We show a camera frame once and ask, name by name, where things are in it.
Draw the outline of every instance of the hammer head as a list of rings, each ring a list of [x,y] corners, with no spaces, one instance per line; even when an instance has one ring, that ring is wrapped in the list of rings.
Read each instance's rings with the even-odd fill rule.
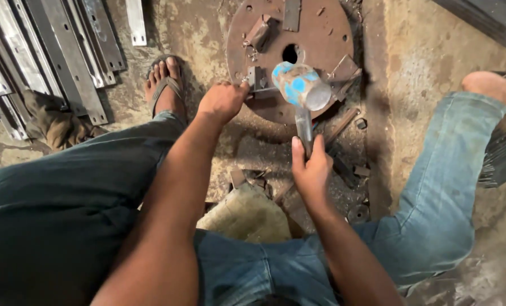
[[[330,86],[308,65],[284,61],[274,68],[272,81],[285,101],[312,112],[324,108],[332,97]]]

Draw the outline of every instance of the leg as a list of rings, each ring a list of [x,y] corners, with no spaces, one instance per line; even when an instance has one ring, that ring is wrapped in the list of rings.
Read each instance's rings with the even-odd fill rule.
[[[148,94],[168,73],[155,68]],[[90,302],[185,128],[172,94],[164,90],[151,122],[0,169],[0,304]]]
[[[355,227],[402,290],[453,269],[474,244],[476,183],[506,114],[506,80],[473,73],[463,87],[469,92],[451,93],[436,107],[397,214]]]

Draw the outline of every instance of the blue jeans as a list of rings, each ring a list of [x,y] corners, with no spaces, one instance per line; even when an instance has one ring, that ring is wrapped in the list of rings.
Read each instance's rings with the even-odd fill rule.
[[[400,290],[453,269],[474,244],[471,215],[490,135],[506,106],[451,93],[392,217],[355,226]],[[107,277],[161,160],[185,129],[175,115],[0,169],[0,304],[85,305]],[[316,235],[253,244],[197,231],[200,303],[270,294],[336,304]]]

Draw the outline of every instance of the bolt hole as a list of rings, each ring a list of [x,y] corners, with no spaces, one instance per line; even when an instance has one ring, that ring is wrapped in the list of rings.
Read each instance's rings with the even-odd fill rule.
[[[288,61],[291,64],[296,64],[296,61],[298,60],[298,53],[296,50],[298,49],[298,46],[295,44],[290,44],[283,49],[283,61]]]

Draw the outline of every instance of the foot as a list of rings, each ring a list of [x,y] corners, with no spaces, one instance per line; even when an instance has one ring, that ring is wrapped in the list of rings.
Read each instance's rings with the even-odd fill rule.
[[[506,105],[506,78],[488,71],[470,73],[462,80],[466,92],[486,95]]]
[[[153,93],[157,88],[158,82],[167,76],[175,79],[180,88],[183,89],[180,72],[180,67],[174,57],[169,57],[166,61],[161,61],[160,63],[155,64],[153,70],[149,73],[149,79],[144,83],[145,100],[147,102],[151,102],[151,100],[153,100]],[[169,86],[164,88],[161,96],[158,98],[154,107],[154,114],[156,115],[162,110],[172,111],[175,114],[182,116],[182,118],[186,118],[183,101],[181,101],[181,99]]]

